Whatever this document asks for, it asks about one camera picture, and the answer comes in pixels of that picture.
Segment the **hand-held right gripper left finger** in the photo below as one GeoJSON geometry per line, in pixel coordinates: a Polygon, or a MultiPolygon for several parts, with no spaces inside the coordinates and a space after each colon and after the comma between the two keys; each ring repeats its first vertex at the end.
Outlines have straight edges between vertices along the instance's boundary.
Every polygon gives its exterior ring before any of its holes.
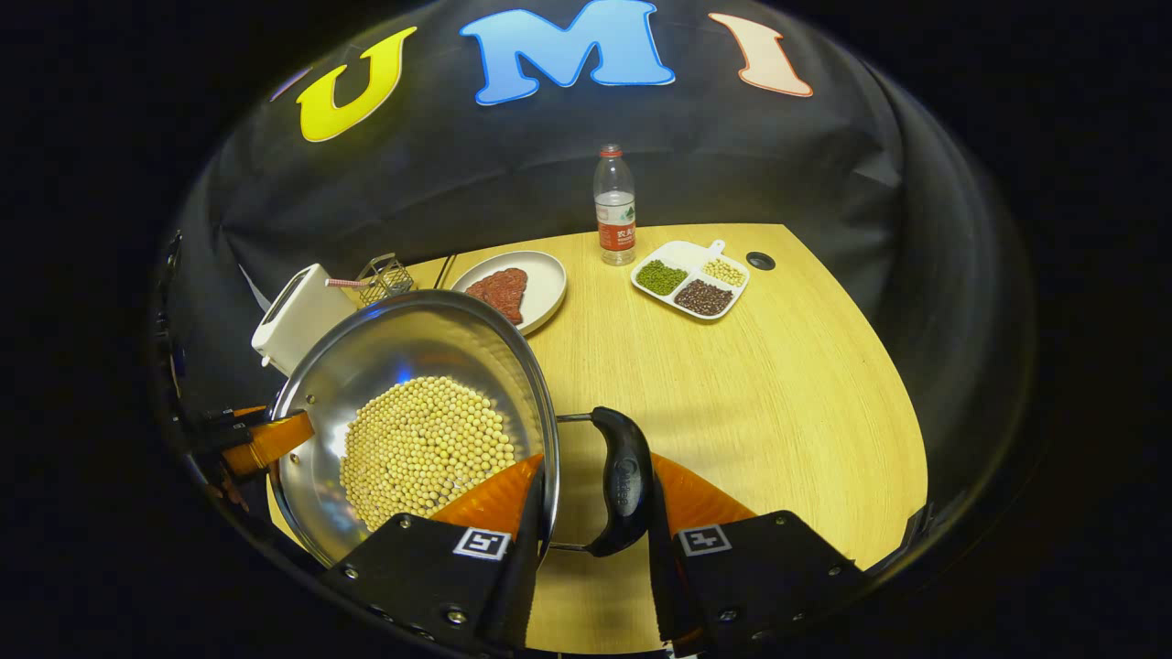
{"type": "Polygon", "coordinates": [[[536,455],[430,517],[395,514],[321,580],[353,609],[449,654],[512,655],[532,609],[543,477],[536,455]]]}

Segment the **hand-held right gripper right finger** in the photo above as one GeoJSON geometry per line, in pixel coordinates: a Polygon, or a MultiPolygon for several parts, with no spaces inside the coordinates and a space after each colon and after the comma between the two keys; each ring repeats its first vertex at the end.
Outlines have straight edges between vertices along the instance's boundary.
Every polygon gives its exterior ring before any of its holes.
{"type": "Polygon", "coordinates": [[[866,591],[865,572],[795,512],[752,512],[674,460],[650,463],[650,587],[675,654],[778,654],[866,591]]]}

